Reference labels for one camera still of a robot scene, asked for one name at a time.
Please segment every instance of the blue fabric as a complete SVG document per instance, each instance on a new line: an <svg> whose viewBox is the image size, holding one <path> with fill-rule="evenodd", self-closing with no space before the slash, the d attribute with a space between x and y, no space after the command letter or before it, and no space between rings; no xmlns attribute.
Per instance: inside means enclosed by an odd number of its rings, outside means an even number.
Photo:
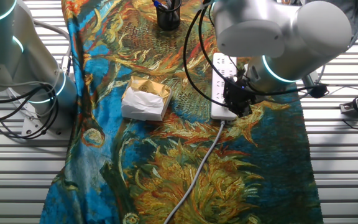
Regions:
<svg viewBox="0 0 358 224"><path fill-rule="evenodd" d="M163 223L181 199L220 126L209 118L210 103L188 84L181 61L198 4L183 1L178 30L164 32L151 1L63 1L79 112L41 223ZM209 22L203 34L212 55ZM188 55L196 84L210 94L211 69L195 34ZM121 117L121 96L133 75L172 88L163 122ZM262 102L252 110L226 126L171 223L323 222L300 104Z"/></svg>

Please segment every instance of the power strip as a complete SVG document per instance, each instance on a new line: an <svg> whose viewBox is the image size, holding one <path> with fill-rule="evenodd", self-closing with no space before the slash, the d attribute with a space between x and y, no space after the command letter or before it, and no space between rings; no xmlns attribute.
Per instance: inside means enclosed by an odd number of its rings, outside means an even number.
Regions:
<svg viewBox="0 0 358 224"><path fill-rule="evenodd" d="M229 56L222 53L215 53L213 57L213 64L216 69L224 76L230 77L236 75L236 63L237 58L231 58L234 64L230 61ZM223 97L224 91L224 80L212 69L212 96L213 100L216 100L219 103L224 102ZM237 117L236 114L229 111L228 108L219 106L215 103L211 105L211 118L225 121L232 121Z"/></svg>

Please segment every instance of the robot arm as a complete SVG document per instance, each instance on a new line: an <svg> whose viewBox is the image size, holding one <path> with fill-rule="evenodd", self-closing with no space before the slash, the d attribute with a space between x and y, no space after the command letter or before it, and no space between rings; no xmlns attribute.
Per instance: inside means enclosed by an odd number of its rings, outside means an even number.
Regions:
<svg viewBox="0 0 358 224"><path fill-rule="evenodd" d="M314 85L308 75L345 52L352 39L346 15L324 1L287 6L272 0L218 0L213 17L219 50L252 57L237 82L261 93L277 92L299 80ZM240 91L232 85L225 89L226 103L239 116L263 100L245 92L239 99Z"/></svg>
<svg viewBox="0 0 358 224"><path fill-rule="evenodd" d="M76 101L75 84L39 39L30 10L24 2L0 0L0 91L12 87L15 92L23 94L38 87L18 85L28 82L49 83L55 87L60 111L52 128L71 127ZM50 98L44 91L34 95L30 103L38 113L51 107Z"/></svg>

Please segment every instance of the pen holder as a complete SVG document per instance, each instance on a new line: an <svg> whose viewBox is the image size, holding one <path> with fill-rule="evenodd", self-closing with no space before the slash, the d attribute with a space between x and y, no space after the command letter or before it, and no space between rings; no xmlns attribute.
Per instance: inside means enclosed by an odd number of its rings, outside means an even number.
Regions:
<svg viewBox="0 0 358 224"><path fill-rule="evenodd" d="M173 9L165 9L164 7L156 7L157 10L157 24L163 30L174 30L180 24L180 6L181 0L174 1Z"/></svg>

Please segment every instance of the metal table surface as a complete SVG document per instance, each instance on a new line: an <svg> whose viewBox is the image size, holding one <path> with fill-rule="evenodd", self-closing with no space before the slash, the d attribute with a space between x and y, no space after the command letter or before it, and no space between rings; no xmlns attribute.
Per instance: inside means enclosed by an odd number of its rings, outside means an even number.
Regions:
<svg viewBox="0 0 358 224"><path fill-rule="evenodd" d="M60 0L26 3L35 19L66 29ZM68 41L47 29L36 29L60 62ZM358 41L327 64L324 74L325 83L358 88ZM301 101L325 223L358 223L358 130L347 128L341 121L346 117L339 111L340 103L356 96L358 90L345 88L322 99ZM1 114L14 107L6 104L4 109ZM23 120L19 113L7 124L19 133ZM358 119L350 123L358 126ZM65 163L66 150L66 141L19 144L0 134L0 223L39 222L50 183Z"/></svg>

